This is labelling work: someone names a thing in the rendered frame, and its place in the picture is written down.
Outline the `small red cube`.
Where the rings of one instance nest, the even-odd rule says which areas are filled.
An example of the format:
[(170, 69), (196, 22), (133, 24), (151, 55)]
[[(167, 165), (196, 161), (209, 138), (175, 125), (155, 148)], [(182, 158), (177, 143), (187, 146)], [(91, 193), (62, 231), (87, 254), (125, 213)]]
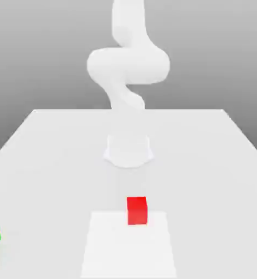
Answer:
[(128, 225), (145, 225), (148, 222), (146, 197), (127, 197)]

